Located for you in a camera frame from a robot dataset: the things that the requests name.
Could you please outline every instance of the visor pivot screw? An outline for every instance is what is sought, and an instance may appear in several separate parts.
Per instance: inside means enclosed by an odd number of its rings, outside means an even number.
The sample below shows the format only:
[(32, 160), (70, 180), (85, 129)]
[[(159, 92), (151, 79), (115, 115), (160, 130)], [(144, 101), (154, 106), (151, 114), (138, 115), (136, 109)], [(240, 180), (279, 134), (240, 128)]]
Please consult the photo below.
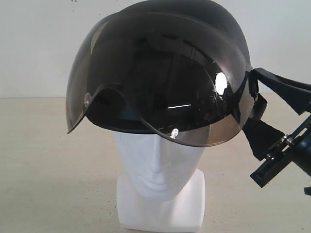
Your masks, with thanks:
[(84, 106), (85, 107), (88, 107), (88, 105), (91, 102), (91, 98), (92, 98), (91, 94), (87, 93), (86, 96), (84, 97)]
[(176, 137), (178, 136), (178, 133), (179, 133), (178, 129), (173, 129), (173, 131), (171, 133), (171, 138), (176, 139)]

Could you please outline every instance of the white wall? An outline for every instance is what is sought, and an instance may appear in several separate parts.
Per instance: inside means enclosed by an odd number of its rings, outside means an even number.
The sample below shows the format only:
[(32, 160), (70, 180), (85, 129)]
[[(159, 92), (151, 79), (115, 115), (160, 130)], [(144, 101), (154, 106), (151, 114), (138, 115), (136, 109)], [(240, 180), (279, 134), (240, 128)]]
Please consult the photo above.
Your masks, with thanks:
[[(65, 96), (72, 61), (90, 28), (135, 2), (0, 0), (0, 98)], [(242, 27), (254, 67), (311, 83), (310, 0), (216, 2)]]

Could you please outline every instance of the mannequin nose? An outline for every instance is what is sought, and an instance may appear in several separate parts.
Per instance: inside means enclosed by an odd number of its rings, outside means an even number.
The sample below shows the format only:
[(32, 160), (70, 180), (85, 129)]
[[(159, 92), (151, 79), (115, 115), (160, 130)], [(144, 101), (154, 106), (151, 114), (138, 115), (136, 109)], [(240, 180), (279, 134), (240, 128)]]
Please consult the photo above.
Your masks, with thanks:
[(162, 138), (157, 135), (153, 143), (151, 151), (151, 171), (153, 173), (160, 173), (170, 165), (169, 156), (162, 150), (161, 141)]

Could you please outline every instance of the black mount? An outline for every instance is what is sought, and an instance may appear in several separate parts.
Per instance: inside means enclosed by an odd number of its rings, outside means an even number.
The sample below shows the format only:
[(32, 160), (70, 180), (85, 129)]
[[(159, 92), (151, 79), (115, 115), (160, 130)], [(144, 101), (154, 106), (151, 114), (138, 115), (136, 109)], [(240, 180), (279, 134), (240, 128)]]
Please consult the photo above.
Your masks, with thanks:
[[(272, 89), (298, 115), (311, 113), (311, 85), (282, 78), (262, 68), (254, 69), (250, 77)], [(311, 177), (311, 116), (292, 134), (285, 135), (261, 121), (267, 103), (258, 94), (253, 112), (243, 128), (254, 156), (260, 161), (265, 159), (251, 178), (263, 188), (291, 162)], [(311, 196), (311, 187), (305, 188), (305, 194)]]

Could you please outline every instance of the white mannequin head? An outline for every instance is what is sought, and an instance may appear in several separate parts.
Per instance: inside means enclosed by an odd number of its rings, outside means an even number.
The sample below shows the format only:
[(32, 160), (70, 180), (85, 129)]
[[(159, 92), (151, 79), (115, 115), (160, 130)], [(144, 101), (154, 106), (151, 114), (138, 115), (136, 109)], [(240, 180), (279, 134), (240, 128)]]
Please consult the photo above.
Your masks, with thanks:
[(113, 132), (125, 172), (146, 199), (176, 197), (197, 169), (205, 148), (171, 142), (157, 134)]

